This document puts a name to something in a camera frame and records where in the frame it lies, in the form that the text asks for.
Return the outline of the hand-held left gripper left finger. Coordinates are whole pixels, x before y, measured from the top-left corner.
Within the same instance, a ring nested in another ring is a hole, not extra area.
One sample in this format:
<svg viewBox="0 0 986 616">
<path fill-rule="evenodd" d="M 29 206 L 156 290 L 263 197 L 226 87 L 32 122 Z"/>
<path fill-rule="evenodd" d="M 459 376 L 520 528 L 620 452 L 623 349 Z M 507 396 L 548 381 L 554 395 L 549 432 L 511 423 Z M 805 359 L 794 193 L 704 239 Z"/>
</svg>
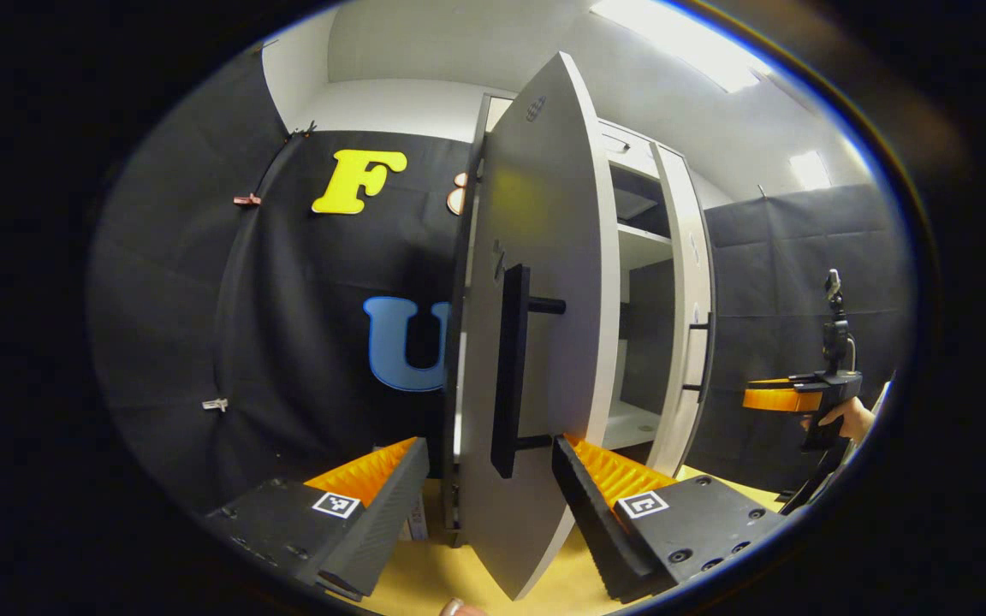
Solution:
<svg viewBox="0 0 986 616">
<path fill-rule="evenodd" d="M 208 513 L 207 529 L 265 570 L 351 600 L 373 593 L 428 476 L 411 437 L 314 477 L 273 478 Z"/>
</svg>

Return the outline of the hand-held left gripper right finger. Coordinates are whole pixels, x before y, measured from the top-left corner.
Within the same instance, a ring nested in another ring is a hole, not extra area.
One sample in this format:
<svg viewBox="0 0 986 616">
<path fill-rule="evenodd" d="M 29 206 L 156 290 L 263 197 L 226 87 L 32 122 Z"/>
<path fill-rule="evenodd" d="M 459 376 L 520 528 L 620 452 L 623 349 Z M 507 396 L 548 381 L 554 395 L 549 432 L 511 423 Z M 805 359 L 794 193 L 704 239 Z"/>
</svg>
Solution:
<svg viewBox="0 0 986 616">
<path fill-rule="evenodd" d="M 610 599 L 633 603 L 703 577 L 774 537 L 786 516 L 709 475 L 674 479 L 583 438 L 551 467 Z"/>
</svg>

